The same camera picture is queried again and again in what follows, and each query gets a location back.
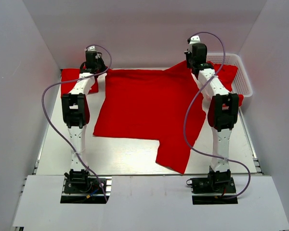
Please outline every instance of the white enclosure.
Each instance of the white enclosure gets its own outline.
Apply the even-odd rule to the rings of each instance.
[[[33,172],[47,131],[41,94],[59,69],[79,67],[89,44],[107,47],[113,68],[170,67],[200,31],[243,61],[253,89],[243,115],[289,222],[289,0],[0,0],[0,231]],[[215,38],[201,39],[221,52]]]

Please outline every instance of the cable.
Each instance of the cable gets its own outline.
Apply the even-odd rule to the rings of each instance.
[[[222,195],[220,195],[220,196],[218,196],[218,198],[221,198],[221,197],[223,197],[223,196],[225,195],[225,193],[226,193],[226,188],[224,188],[224,189],[223,189],[223,194],[222,194]]]
[[[95,77],[95,76],[100,76],[100,75],[106,73],[106,72],[109,70],[109,68],[111,67],[111,64],[112,64],[112,57],[111,57],[110,52],[109,52],[106,48],[104,48],[104,47],[102,47],[102,46],[99,46],[99,45],[90,45],[90,46],[100,47],[100,48],[104,49],[104,50],[108,53],[108,55],[109,55],[109,57],[110,57],[109,67],[107,67],[107,69],[106,69],[105,71],[101,72],[101,73],[93,74],[93,75],[90,75],[90,76],[87,76],[87,77],[84,77],[84,78],[78,78],[78,79],[74,79],[74,80],[69,80],[69,81],[65,81],[65,82],[58,82],[58,83],[51,84],[50,86],[48,86],[48,87],[44,90],[44,92],[43,92],[43,94],[42,94],[42,108],[43,108],[43,112],[44,112],[44,114],[45,114],[45,117],[46,117],[49,125],[53,128],[53,130],[54,130],[55,132],[58,133],[59,136],[62,137],[63,140],[65,140],[65,141],[68,143],[69,146],[71,146],[72,150],[75,152],[75,155],[77,156],[77,158],[78,158],[78,160],[81,162],[81,164],[85,167],[85,169],[89,170],[89,171],[96,177],[99,185],[102,185],[102,182],[101,182],[101,180],[98,178],[98,176],[96,175],[96,173],[95,173],[92,169],[90,169],[89,166],[87,166],[87,165],[82,161],[81,157],[80,157],[79,154],[77,153],[77,150],[75,149],[75,147],[73,146],[73,144],[72,144],[72,143],[54,126],[54,124],[51,122],[51,120],[50,120],[50,118],[49,118],[49,116],[48,116],[48,114],[47,114],[46,107],[45,107],[45,94],[46,94],[46,92],[47,92],[50,88],[52,88],[52,87],[54,87],[54,86],[57,86],[57,85],[64,84],[64,83],[73,83],[73,82],[82,81],[82,80],[87,79],[87,78],[91,78],[91,77]],[[105,200],[106,200],[106,202],[107,202],[107,197],[106,197],[105,190],[104,190],[103,187],[101,187],[101,188],[102,188],[102,191],[103,191],[103,194],[104,194],[104,198],[105,198]]]
[[[87,191],[81,191],[81,190],[79,190],[79,192],[81,192],[81,193],[87,193],[87,192],[91,189],[91,187],[92,187],[92,181],[91,181],[90,187],[89,187],[89,189],[88,189]]]
[[[197,92],[197,94],[194,96],[193,100],[191,101],[191,103],[190,103],[190,105],[189,105],[189,107],[188,107],[188,109],[187,109],[187,111],[186,111],[185,118],[184,118],[183,136],[184,136],[184,140],[185,140],[187,146],[188,146],[190,149],[192,149],[193,151],[195,151],[196,153],[199,153],[199,154],[205,155],[205,156],[209,156],[209,157],[214,157],[214,158],[222,159],[222,160],[227,160],[227,161],[233,162],[233,163],[237,163],[237,164],[242,165],[242,166],[247,170],[248,175],[249,175],[249,178],[248,178],[248,181],[247,181],[247,184],[246,184],[245,188],[244,188],[241,192],[239,192],[237,195],[231,196],[231,197],[226,197],[226,198],[225,198],[225,199],[233,199],[233,198],[236,198],[236,197],[240,196],[240,195],[241,195],[243,192],[245,192],[246,189],[248,188],[248,186],[249,186],[249,184],[250,184],[250,178],[251,178],[251,174],[250,174],[249,168],[248,168],[245,164],[243,164],[243,163],[241,163],[241,162],[239,162],[239,161],[237,161],[237,160],[230,160],[230,159],[224,158],[224,157],[222,157],[222,156],[207,154],[207,153],[203,153],[203,152],[201,152],[201,151],[198,151],[198,150],[195,149],[192,145],[190,145],[190,143],[188,142],[187,137],[186,137],[187,117],[188,117],[189,111],[191,110],[191,107],[193,106],[196,98],[197,98],[198,95],[201,93],[201,91],[215,78],[215,76],[217,76],[217,74],[218,74],[219,71],[222,69],[222,67],[223,67],[223,65],[224,65],[224,63],[225,63],[225,58],[226,58],[226,51],[225,51],[224,44],[223,44],[223,42],[221,41],[221,39],[220,39],[219,37],[217,37],[215,34],[210,33],[210,32],[199,32],[199,33],[196,33],[196,34],[192,35],[191,37],[196,36],[196,35],[199,35],[199,34],[203,34],[203,33],[204,33],[204,34],[213,35],[214,37],[216,37],[216,38],[220,41],[220,43],[221,43],[221,45],[222,45],[222,47],[223,47],[223,61],[222,61],[222,64],[221,64],[220,68],[219,68],[219,69],[216,71],[216,73],[215,73],[212,77],[210,77],[210,79],[200,88],[200,90]]]
[[[99,189],[96,189],[94,192],[90,193],[90,194],[89,194],[90,197],[93,196],[94,194],[96,194],[98,191],[99,191]]]

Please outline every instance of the white board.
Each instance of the white board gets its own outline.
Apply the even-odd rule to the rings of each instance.
[[[98,78],[99,92],[88,95],[90,123],[86,130],[86,153],[89,166],[99,175],[129,174],[177,174],[155,163],[158,141],[104,138],[92,135],[100,109],[105,100],[105,75]],[[209,102],[204,99],[203,110],[207,111]],[[60,91],[53,109],[52,122],[68,137],[67,126],[62,119]],[[205,120],[194,147],[212,153],[212,130]],[[229,158],[243,162],[251,172],[256,172],[247,137],[240,118],[233,129],[229,146]],[[207,174],[211,158],[191,152],[186,174]],[[71,165],[69,145],[51,128],[48,128],[41,152],[38,175],[63,175]],[[230,163],[232,173],[246,173],[244,167]]]
[[[188,176],[112,178],[106,205],[60,204],[64,176],[28,176],[14,220],[25,231],[280,231],[289,224],[271,177],[253,176],[237,205],[192,205]],[[247,177],[234,177],[242,190]]]

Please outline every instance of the red garment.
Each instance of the red garment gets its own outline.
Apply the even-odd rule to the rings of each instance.
[[[73,69],[65,72],[68,79],[78,78]],[[237,68],[224,66],[219,78],[231,90]],[[190,149],[183,138],[186,110],[198,91],[186,62],[165,71],[109,70],[106,99],[94,128],[94,135],[115,138],[159,140],[156,163],[184,173]],[[62,93],[68,93],[73,84]],[[186,135],[194,144],[205,120],[202,94],[195,100],[187,120]]]

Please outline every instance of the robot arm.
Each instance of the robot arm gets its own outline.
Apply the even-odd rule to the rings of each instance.
[[[79,78],[106,70],[101,54],[95,50],[94,46],[89,47],[85,52],[86,62],[81,65]],[[86,165],[88,164],[85,155],[85,132],[90,120],[86,96],[94,83],[94,77],[79,81],[68,94],[62,96],[63,120],[68,127],[70,141]],[[73,150],[71,150],[71,155],[71,169],[74,171],[84,169]]]
[[[206,62],[207,47],[200,43],[199,36],[189,39],[189,49],[185,52],[187,67],[203,85],[215,74],[214,68]],[[213,155],[207,181],[213,192],[223,190],[231,181],[229,163],[229,140],[232,128],[237,121],[238,95],[230,93],[215,77],[205,88],[211,103],[208,122],[213,132]]]

